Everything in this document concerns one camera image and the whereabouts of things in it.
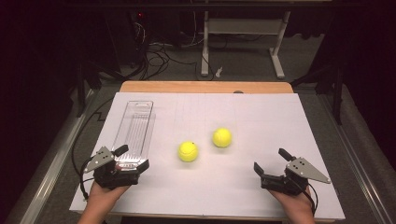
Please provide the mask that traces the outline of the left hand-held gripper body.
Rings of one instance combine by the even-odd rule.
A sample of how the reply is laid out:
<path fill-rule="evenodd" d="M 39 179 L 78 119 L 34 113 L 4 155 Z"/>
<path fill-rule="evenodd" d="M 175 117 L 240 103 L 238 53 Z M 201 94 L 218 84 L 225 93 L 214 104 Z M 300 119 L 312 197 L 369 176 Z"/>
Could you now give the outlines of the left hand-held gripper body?
<path fill-rule="evenodd" d="M 89 159 L 83 172 L 85 174 L 93 172 L 94 181 L 102 188 L 115 189 L 137 185 L 140 174 L 136 168 L 123 168 L 116 158 L 114 151 L 110 151 L 107 147 L 101 147 Z"/>

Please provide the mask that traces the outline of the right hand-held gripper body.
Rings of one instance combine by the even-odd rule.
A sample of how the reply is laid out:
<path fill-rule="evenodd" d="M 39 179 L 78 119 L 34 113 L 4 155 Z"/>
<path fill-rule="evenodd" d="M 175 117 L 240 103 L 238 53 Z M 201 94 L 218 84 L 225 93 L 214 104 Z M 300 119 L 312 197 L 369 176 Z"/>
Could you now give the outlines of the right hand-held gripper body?
<path fill-rule="evenodd" d="M 329 177 L 302 157 L 292 159 L 284 172 L 285 174 L 276 176 L 261 171 L 262 188 L 297 196 L 305 191 L 309 179 L 325 184 L 331 183 Z"/>

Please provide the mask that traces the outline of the clear plastic tray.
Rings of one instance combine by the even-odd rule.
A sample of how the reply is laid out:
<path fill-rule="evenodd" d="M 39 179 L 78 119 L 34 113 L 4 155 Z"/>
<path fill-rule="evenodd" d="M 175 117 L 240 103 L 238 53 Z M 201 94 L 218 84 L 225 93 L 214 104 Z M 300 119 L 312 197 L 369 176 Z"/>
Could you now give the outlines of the clear plastic tray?
<path fill-rule="evenodd" d="M 125 107 L 112 150 L 126 145 L 128 150 L 117 156 L 122 171 L 135 170 L 148 159 L 149 144 L 155 122 L 152 101 L 129 101 Z"/>

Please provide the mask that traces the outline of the yellow tennis ball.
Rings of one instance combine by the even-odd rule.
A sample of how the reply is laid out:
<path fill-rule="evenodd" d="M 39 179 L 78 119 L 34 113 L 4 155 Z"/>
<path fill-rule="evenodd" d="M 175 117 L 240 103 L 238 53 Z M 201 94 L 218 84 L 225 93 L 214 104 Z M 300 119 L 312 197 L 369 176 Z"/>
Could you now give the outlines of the yellow tennis ball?
<path fill-rule="evenodd" d="M 212 135 L 212 142 L 216 147 L 228 147 L 232 139 L 232 133 L 226 128 L 218 128 Z"/>
<path fill-rule="evenodd" d="M 191 141 L 179 145 L 177 155 L 184 162 L 194 161 L 198 157 L 198 147 Z"/>

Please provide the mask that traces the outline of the person's left hand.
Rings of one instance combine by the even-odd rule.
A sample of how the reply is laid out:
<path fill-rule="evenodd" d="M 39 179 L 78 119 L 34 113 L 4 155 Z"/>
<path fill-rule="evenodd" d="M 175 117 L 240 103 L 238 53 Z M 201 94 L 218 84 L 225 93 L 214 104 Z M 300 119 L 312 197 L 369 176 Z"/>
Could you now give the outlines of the person's left hand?
<path fill-rule="evenodd" d="M 128 186 L 115 189 L 102 188 L 96 182 L 92 183 L 87 205 L 89 207 L 112 208 L 117 200 L 129 189 Z"/>

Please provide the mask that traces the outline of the person's right hand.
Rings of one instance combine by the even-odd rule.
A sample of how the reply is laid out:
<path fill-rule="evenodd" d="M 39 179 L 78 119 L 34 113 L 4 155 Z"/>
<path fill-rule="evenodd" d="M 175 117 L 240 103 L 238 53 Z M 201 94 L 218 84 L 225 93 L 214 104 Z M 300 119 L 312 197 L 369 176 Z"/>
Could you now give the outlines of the person's right hand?
<path fill-rule="evenodd" d="M 280 202 L 284 212 L 290 220 L 294 222 L 298 220 L 307 221 L 314 217 L 312 203 L 308 199 L 311 195 L 309 188 L 305 189 L 305 193 L 301 193 L 297 196 L 289 196 L 273 190 L 270 190 L 270 194 Z"/>

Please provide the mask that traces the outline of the white table cover board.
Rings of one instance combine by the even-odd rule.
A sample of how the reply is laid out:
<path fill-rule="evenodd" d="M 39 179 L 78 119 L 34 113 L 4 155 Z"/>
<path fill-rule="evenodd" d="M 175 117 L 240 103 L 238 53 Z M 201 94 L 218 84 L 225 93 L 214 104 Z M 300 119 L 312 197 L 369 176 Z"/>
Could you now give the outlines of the white table cover board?
<path fill-rule="evenodd" d="M 129 101 L 152 101 L 155 122 L 149 168 L 117 202 L 120 215 L 281 219 L 285 215 L 262 189 L 253 165 L 282 175 L 286 149 L 326 170 L 296 93 L 125 93 L 116 94 L 96 145 L 112 147 Z M 213 132 L 228 129 L 228 147 L 216 147 Z M 182 161 L 183 142 L 198 147 L 198 157 Z"/>

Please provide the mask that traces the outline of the black stand leg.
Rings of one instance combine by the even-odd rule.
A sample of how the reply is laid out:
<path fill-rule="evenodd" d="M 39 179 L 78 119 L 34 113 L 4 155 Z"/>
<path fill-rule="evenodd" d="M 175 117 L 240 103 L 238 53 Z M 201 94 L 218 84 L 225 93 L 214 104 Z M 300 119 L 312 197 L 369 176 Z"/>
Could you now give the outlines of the black stand leg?
<path fill-rule="evenodd" d="M 306 75 L 293 80 L 290 85 L 294 88 L 303 83 L 316 83 L 315 92 L 317 94 L 331 92 L 332 115 L 337 124 L 341 125 L 343 77 L 343 66 L 340 63 L 332 62 L 316 69 L 310 69 Z"/>
<path fill-rule="evenodd" d="M 105 73 L 117 81 L 126 79 L 120 72 L 106 68 L 99 63 L 79 61 L 77 67 L 78 118 L 82 116 L 87 107 L 85 87 L 89 86 L 93 90 L 99 90 L 102 87 L 102 82 L 99 78 L 100 73 Z"/>

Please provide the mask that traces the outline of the dark computer tower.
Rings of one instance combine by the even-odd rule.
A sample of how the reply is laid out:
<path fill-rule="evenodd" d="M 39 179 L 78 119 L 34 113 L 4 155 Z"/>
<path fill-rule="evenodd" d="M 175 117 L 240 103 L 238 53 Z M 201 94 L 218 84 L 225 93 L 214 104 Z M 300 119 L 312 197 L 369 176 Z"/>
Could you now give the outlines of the dark computer tower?
<path fill-rule="evenodd" d="M 133 34 L 133 64 L 143 61 L 149 41 L 148 16 L 143 11 L 132 11 L 129 13 Z"/>

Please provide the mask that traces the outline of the aluminium floor rail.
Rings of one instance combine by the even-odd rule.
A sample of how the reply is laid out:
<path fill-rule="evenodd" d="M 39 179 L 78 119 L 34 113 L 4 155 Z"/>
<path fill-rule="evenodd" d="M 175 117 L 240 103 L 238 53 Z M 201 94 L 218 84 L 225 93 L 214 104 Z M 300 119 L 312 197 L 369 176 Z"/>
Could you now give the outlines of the aluminium floor rail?
<path fill-rule="evenodd" d="M 50 197 L 58 177 L 67 161 L 68 154 L 75 143 L 78 131 L 87 117 L 87 109 L 91 106 L 96 96 L 96 92 L 88 90 L 83 95 L 85 105 L 82 112 L 78 111 L 77 93 L 72 94 L 75 101 L 72 110 L 64 122 L 63 127 L 57 133 L 48 153 L 40 162 L 39 167 L 35 171 L 33 181 L 33 196 L 29 200 L 28 206 L 21 216 L 18 224 L 35 224 L 40 216 L 48 198 Z"/>
<path fill-rule="evenodd" d="M 370 205 L 370 208 L 373 211 L 378 224 L 396 224 L 396 221 L 391 218 L 390 212 L 387 210 L 383 201 L 381 200 L 379 191 L 376 189 L 374 182 L 370 179 L 368 173 L 364 169 L 363 163 L 360 161 L 355 148 L 347 138 L 347 133 L 345 132 L 344 128 L 336 121 L 332 113 L 332 105 L 330 100 L 324 95 L 320 95 L 319 100 L 321 101 L 327 114 L 330 116 L 330 120 L 332 121 L 332 124 L 335 127 L 344 147 L 348 164 L 351 167 L 351 170 L 360 185 L 365 200 Z"/>

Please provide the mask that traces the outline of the white metal desk frame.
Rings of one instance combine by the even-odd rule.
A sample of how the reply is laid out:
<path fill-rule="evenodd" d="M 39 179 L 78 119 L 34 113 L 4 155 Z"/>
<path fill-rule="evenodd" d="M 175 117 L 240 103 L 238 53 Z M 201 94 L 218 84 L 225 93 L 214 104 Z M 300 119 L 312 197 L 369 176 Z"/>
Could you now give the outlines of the white metal desk frame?
<path fill-rule="evenodd" d="M 286 11 L 282 19 L 257 20 L 257 19 L 213 19 L 208 12 L 204 16 L 204 39 L 202 50 L 201 75 L 209 75 L 209 48 L 208 38 L 210 34 L 217 35 L 275 35 L 276 45 L 269 48 L 269 54 L 276 71 L 276 77 L 285 77 L 278 52 L 282 44 L 290 18 L 290 12 Z"/>

